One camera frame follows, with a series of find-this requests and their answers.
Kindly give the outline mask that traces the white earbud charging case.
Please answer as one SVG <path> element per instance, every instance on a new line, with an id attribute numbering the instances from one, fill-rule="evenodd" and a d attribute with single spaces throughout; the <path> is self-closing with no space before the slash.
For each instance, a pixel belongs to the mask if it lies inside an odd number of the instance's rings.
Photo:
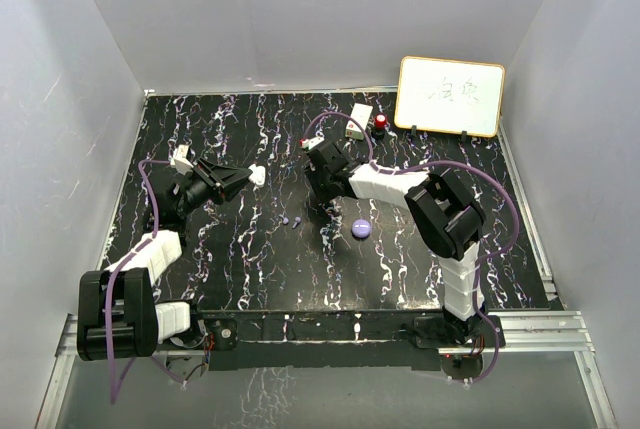
<path id="1" fill-rule="evenodd" d="M 266 168 L 261 165 L 252 164 L 249 167 L 251 175 L 249 180 L 257 187 L 263 187 L 266 182 Z"/>

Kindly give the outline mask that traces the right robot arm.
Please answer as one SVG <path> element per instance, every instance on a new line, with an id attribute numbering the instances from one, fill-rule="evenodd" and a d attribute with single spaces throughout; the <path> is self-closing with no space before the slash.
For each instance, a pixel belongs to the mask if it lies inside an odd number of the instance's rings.
<path id="1" fill-rule="evenodd" d="M 478 338 L 484 296 L 476 263 L 486 215 L 451 169 L 402 173 L 351 159 L 322 137 L 303 139 L 304 173 L 316 198 L 370 199 L 407 210 L 427 248 L 437 256 L 444 287 L 444 331 L 455 344 Z"/>

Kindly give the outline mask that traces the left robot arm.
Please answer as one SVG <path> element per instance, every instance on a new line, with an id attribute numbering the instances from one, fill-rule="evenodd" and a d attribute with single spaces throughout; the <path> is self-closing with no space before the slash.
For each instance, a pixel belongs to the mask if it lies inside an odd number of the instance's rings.
<path id="1" fill-rule="evenodd" d="M 166 164 L 182 179 L 158 195 L 145 171 L 149 163 L 138 165 L 151 209 L 144 234 L 117 262 L 80 279 L 76 347 L 84 361 L 148 357 L 173 337 L 186 348 L 200 345 L 204 320 L 184 300 L 156 303 L 154 285 L 182 256 L 192 212 L 227 203 L 247 184 L 261 187 L 266 180 L 266 169 L 256 164 L 236 168 L 175 155 Z"/>

